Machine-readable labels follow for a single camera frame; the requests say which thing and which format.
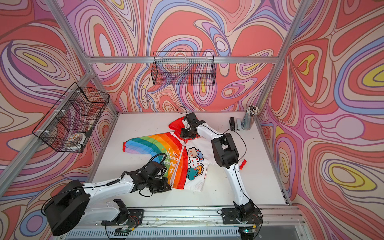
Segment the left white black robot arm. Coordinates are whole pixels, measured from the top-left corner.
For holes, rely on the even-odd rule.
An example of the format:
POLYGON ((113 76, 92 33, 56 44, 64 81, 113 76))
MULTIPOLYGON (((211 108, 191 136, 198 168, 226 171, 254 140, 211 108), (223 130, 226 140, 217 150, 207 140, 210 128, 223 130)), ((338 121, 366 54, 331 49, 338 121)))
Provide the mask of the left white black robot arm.
POLYGON ((140 192, 145 188, 151 194, 171 190, 166 177, 150 175, 146 171, 125 171, 115 180, 84 184, 78 180, 69 182, 49 199, 42 213, 55 237, 68 233, 78 224, 107 222, 110 225, 123 225, 132 220, 136 227, 140 220, 131 215, 119 196, 140 192))

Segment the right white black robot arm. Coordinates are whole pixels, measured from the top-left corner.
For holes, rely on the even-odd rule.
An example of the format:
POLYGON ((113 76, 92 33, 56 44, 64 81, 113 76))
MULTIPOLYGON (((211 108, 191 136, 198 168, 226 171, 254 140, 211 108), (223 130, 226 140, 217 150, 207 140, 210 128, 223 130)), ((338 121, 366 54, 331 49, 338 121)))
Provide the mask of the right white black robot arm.
POLYGON ((207 124, 188 125, 181 130, 183 139, 203 137, 211 142, 214 159, 219 167, 225 169, 227 178, 235 196, 234 209, 241 223, 255 213, 255 204, 249 197, 240 174, 239 152, 230 133, 219 133, 207 124))

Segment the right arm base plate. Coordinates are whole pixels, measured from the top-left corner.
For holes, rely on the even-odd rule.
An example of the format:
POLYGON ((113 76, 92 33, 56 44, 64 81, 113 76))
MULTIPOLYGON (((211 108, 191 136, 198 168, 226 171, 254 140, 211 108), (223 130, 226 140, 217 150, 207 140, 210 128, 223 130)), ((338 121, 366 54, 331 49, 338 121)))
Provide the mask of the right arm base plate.
POLYGON ((218 210, 218 214, 222 216, 224 225, 261 225, 264 218, 259 209, 253 209, 253 211, 247 213, 245 216, 238 213, 235 208, 223 208, 218 210))

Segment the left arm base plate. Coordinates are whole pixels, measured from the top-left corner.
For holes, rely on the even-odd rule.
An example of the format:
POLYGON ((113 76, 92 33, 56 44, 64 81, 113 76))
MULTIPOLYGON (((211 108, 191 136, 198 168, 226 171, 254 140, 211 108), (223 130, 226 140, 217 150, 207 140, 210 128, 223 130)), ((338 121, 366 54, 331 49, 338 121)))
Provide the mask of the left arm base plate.
POLYGON ((124 237, 142 224, 143 217, 143 209, 129 209, 123 211, 112 221, 102 221, 102 226, 105 227, 109 237, 124 237))

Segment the rainbow red hooded jacket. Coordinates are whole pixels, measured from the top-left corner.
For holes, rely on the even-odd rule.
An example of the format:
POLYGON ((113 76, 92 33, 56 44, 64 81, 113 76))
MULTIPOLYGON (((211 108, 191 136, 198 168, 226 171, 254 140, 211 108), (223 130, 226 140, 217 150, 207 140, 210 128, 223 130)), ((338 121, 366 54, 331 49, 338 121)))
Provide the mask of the rainbow red hooded jacket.
POLYGON ((217 163, 211 142, 203 137, 182 139, 180 133, 184 127, 183 118, 179 118, 169 125, 169 132, 124 142, 123 151, 151 155, 149 162, 165 165, 168 170, 163 177, 168 178, 172 189, 200 191, 205 182, 206 166, 217 163))

